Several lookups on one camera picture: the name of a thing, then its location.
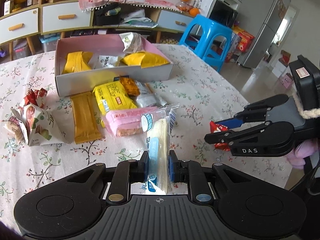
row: metal screw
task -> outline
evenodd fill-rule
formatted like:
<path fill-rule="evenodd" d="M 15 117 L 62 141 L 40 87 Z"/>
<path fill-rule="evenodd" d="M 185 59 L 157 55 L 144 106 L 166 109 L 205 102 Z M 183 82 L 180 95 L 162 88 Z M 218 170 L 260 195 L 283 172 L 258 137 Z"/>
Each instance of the metal screw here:
<path fill-rule="evenodd" d="M 124 196 L 121 194 L 112 194 L 109 196 L 109 200 L 113 202 L 118 202 L 124 199 Z"/>
<path fill-rule="evenodd" d="M 196 199 L 200 202 L 208 202 L 211 200 L 211 197 L 208 194 L 199 194 L 196 196 Z"/>

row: microwave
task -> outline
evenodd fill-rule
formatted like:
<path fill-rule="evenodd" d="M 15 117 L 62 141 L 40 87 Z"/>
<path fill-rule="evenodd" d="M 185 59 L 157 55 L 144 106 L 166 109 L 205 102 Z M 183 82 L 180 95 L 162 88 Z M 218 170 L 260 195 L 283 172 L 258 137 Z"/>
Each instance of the microwave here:
<path fill-rule="evenodd" d="M 229 28 L 233 26 L 238 12 L 220 0 L 195 0 L 194 7 L 200 14 Z"/>

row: pink glove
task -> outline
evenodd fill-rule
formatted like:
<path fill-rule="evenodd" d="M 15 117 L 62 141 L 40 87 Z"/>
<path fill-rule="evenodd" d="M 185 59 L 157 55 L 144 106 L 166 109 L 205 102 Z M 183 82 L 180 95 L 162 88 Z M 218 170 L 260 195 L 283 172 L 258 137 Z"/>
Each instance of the pink glove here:
<path fill-rule="evenodd" d="M 289 152 L 286 157 L 293 168 L 303 170 L 306 164 L 303 158 L 313 155 L 318 151 L 318 139 L 306 140 L 301 143 L 297 148 Z"/>

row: blue plastic stool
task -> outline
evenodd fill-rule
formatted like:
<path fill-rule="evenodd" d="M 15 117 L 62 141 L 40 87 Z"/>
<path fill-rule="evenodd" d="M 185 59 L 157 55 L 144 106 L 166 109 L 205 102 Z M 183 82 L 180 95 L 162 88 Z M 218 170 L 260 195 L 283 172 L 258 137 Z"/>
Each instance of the blue plastic stool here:
<path fill-rule="evenodd" d="M 202 27 L 202 36 L 199 42 L 188 40 L 188 36 L 193 27 L 198 24 Z M 225 47 L 221 55 L 211 49 L 212 43 L 218 36 L 223 36 L 227 39 Z M 189 47 L 199 58 L 204 60 L 211 66 L 216 66 L 219 72 L 225 61 L 228 51 L 231 46 L 232 30 L 218 22 L 210 20 L 200 14 L 198 14 L 185 30 L 179 45 L 185 45 Z"/>

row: stack of papers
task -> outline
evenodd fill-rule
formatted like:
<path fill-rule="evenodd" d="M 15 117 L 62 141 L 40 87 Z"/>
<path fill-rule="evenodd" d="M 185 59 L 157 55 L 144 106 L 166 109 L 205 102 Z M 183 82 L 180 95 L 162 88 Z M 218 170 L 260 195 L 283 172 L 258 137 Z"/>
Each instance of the stack of papers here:
<path fill-rule="evenodd" d="M 144 9 L 127 14 L 121 23 L 131 25 L 132 27 L 144 28 L 154 28 L 158 25 L 151 19 L 145 17 Z"/>

